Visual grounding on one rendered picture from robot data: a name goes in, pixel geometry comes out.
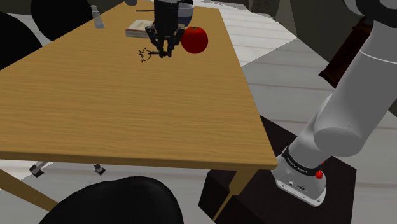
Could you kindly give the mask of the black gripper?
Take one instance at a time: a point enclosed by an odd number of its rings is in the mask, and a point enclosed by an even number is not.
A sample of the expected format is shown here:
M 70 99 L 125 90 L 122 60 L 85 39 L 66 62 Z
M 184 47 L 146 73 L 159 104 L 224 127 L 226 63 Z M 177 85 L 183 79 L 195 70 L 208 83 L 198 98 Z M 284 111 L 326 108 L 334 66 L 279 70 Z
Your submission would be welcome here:
M 157 49 L 150 54 L 164 56 L 164 40 L 167 40 L 167 56 L 172 57 L 172 51 L 181 41 L 184 27 L 178 27 L 179 0 L 154 0 L 154 25 L 145 27 L 151 43 Z

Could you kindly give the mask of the cream book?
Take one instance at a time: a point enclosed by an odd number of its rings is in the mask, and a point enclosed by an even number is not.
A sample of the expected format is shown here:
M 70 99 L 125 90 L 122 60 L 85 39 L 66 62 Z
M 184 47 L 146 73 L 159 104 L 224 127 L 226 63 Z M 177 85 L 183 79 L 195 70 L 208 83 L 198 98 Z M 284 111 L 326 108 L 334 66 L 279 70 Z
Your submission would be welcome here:
M 128 28 L 126 28 L 125 35 L 126 37 L 148 39 L 149 37 L 145 28 L 152 25 L 153 21 L 150 20 L 136 20 Z

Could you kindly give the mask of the blue and white cup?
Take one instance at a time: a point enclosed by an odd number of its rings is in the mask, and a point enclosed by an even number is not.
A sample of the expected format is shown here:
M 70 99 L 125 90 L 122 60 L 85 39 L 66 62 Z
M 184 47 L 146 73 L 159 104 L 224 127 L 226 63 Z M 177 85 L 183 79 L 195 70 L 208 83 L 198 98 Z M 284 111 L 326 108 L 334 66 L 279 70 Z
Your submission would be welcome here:
M 185 27 L 188 27 L 193 17 L 193 10 L 194 5 L 188 3 L 179 3 L 178 24 L 183 24 Z

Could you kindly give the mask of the red tomato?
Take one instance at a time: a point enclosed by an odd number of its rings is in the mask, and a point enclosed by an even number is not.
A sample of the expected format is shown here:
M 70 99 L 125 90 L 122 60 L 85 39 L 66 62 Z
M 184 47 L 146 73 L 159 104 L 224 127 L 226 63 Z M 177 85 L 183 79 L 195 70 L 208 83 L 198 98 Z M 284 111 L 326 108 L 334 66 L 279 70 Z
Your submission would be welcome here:
M 207 33 L 201 27 L 188 27 L 181 38 L 182 47 L 192 54 L 203 52 L 208 42 Z

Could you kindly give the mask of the grey bottle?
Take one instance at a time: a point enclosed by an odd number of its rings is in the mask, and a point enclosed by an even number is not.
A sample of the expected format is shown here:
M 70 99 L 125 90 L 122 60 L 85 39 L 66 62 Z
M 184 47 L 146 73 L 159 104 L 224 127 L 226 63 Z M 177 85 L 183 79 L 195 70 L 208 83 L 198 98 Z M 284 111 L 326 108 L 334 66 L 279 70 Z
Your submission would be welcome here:
M 96 5 L 91 5 L 91 9 L 92 9 L 92 17 L 94 20 L 94 25 L 97 29 L 103 29 L 104 28 L 104 23 L 102 21 L 101 18 L 101 14 L 98 11 Z

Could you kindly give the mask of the wooden table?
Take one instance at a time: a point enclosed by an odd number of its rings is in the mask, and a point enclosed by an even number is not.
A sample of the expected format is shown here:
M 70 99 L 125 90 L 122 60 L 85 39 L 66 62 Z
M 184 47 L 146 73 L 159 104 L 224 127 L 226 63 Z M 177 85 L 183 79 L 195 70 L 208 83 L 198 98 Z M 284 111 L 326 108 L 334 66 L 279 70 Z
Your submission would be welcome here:
M 206 50 L 142 62 L 124 31 L 149 1 L 103 13 L 0 70 L 0 159 L 235 171 L 239 194 L 274 152 L 221 13 L 196 7 Z

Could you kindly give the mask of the black chair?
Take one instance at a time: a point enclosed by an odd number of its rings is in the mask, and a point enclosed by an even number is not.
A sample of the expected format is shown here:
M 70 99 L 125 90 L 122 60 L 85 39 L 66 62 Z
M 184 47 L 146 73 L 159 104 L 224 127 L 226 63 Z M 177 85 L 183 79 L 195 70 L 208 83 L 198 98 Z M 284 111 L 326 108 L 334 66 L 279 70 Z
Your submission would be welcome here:
M 30 11 L 38 29 L 50 41 L 93 19 L 87 0 L 31 0 Z
M 53 164 L 39 177 L 59 203 L 38 224 L 186 224 L 171 189 L 129 174 L 103 178 Z
M 0 11 L 0 70 L 42 46 L 23 22 Z

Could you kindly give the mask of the dark brown wooden furniture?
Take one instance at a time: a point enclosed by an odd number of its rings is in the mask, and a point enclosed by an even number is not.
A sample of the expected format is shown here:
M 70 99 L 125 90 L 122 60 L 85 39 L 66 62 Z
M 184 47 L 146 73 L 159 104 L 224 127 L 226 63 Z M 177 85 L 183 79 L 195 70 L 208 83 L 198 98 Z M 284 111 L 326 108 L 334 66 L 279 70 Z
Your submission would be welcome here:
M 325 79 L 333 88 L 336 88 L 341 77 L 355 58 L 363 43 L 368 39 L 372 30 L 373 20 L 363 17 L 353 28 L 331 59 L 330 63 L 319 76 Z

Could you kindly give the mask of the dark robot stand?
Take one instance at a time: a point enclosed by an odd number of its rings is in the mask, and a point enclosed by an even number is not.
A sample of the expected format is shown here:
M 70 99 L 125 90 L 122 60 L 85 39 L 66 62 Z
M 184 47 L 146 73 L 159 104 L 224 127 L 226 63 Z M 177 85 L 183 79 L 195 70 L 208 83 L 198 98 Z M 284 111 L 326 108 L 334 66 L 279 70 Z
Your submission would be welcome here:
M 335 157 L 324 163 L 326 197 L 317 207 L 281 190 L 268 170 L 259 170 L 224 205 L 234 176 L 234 171 L 207 173 L 198 206 L 215 224 L 351 224 L 356 169 Z

